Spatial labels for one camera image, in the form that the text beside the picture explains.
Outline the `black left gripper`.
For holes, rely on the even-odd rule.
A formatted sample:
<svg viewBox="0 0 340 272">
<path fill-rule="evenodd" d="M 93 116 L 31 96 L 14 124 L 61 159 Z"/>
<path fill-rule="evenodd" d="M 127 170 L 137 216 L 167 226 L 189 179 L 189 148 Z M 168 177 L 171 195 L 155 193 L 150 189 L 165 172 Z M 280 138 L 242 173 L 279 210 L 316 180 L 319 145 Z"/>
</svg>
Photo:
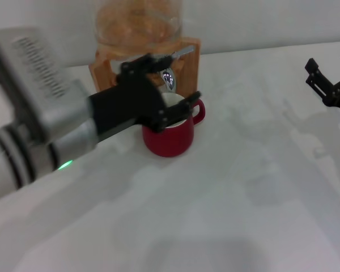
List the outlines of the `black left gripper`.
<svg viewBox="0 0 340 272">
<path fill-rule="evenodd" d="M 145 54 L 124 62 L 116 86 L 89 96 L 98 141 L 134 125 L 159 133 L 192 115 L 201 97 L 199 91 L 188 97 L 170 92 L 161 94 L 146 75 L 170 68 L 174 60 L 172 55 L 157 58 Z"/>
</svg>

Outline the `chrome faucet tap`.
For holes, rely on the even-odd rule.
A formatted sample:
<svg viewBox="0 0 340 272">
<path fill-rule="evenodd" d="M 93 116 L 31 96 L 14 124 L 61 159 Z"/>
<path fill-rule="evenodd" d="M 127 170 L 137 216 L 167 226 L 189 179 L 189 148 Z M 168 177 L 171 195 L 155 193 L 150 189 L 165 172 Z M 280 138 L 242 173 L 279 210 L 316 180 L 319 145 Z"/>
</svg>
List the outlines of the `chrome faucet tap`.
<svg viewBox="0 0 340 272">
<path fill-rule="evenodd" d="M 181 56 L 192 53 L 194 51 L 194 45 L 189 45 L 182 48 L 181 50 L 175 51 L 171 54 L 172 60 L 177 60 Z M 160 72 L 160 76 L 166 87 L 166 92 L 175 93 L 176 92 L 176 77 L 173 70 L 169 67 Z"/>
</svg>

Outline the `red ceramic cup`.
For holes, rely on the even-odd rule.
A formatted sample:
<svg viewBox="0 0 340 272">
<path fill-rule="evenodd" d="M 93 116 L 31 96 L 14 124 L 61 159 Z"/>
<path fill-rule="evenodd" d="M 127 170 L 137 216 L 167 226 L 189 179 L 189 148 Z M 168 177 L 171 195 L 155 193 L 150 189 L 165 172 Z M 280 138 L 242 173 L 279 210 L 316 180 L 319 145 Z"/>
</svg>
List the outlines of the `red ceramic cup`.
<svg viewBox="0 0 340 272">
<path fill-rule="evenodd" d="M 193 143 L 195 126 L 202 122 L 206 115 L 203 101 L 198 99 L 192 108 L 199 108 L 198 113 L 178 124 L 165 128 L 161 133 L 155 133 L 147 127 L 142 127 L 142 138 L 145 146 L 155 155 L 173 158 L 185 153 Z"/>
</svg>

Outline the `wooden dispenser stand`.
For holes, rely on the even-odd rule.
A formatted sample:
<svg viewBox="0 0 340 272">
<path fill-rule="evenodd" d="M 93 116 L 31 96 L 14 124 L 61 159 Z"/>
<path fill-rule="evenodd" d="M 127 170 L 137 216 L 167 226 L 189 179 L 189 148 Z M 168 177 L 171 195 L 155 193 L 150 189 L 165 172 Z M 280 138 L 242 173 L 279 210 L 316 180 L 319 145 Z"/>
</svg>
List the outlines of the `wooden dispenser stand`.
<svg viewBox="0 0 340 272">
<path fill-rule="evenodd" d="M 173 42 L 157 45 L 150 50 L 153 56 L 162 57 L 179 52 L 189 46 L 193 51 L 177 56 L 171 64 L 176 80 L 175 93 L 183 97 L 188 97 L 198 90 L 200 39 L 181 37 Z M 133 54 L 132 51 L 115 52 L 109 46 L 98 46 L 94 63 L 88 66 L 97 92 L 104 91 L 117 84 L 116 77 L 123 62 L 136 60 L 143 55 L 143 52 L 136 52 L 136 54 Z"/>
</svg>

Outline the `glass drink dispenser jar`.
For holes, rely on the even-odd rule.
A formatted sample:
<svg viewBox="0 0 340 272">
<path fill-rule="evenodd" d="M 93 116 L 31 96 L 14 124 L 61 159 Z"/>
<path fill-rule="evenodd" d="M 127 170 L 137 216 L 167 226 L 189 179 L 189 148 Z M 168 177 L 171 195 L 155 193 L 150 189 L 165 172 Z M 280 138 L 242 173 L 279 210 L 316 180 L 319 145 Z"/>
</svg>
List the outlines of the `glass drink dispenser jar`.
<svg viewBox="0 0 340 272">
<path fill-rule="evenodd" d="M 183 0 L 92 0 L 97 52 L 129 56 L 175 43 Z"/>
</svg>

